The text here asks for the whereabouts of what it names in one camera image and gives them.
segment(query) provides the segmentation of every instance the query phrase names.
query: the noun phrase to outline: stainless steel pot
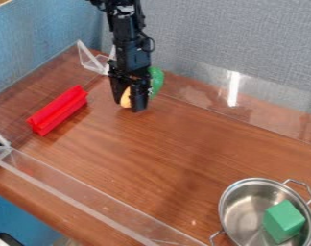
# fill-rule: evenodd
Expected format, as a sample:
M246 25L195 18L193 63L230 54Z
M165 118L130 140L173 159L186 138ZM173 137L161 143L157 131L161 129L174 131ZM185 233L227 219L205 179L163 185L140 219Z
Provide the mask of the stainless steel pot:
M289 179L283 183L269 179L246 179L230 186L225 191L219 211L223 230L211 236L211 244L215 246L215 237L226 233L239 246L277 245L262 226L262 218L267 208L290 200L306 217L306 225L302 232L281 246L311 246L311 199L305 202L298 193L287 186L294 182L305 185L311 195L309 184Z

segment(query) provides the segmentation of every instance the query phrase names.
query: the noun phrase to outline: wooden tabletop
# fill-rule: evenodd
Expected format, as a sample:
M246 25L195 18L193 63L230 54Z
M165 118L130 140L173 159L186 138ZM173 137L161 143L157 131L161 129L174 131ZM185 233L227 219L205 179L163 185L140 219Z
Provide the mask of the wooden tabletop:
M149 110L133 113L116 104L109 79L93 78L77 50L65 52L0 94L0 133L22 152L186 234L209 243L222 228L219 200L234 182L294 178L311 185L311 145L246 123L247 108L227 117L185 102L174 89L178 83L199 85L211 96L215 86L167 74ZM25 119L77 83L90 92L88 106L40 137ZM245 98L254 111L274 109L279 118L306 115ZM305 189L294 188L307 199ZM85 245L141 245L4 168L0 195ZM231 245L225 235L218 245Z

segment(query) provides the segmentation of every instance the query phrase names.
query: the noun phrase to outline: green block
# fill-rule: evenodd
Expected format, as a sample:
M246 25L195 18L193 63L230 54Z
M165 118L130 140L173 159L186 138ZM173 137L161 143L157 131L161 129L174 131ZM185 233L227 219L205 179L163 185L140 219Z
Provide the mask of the green block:
M289 200L265 212L263 226L278 244L301 233L305 222L305 216Z

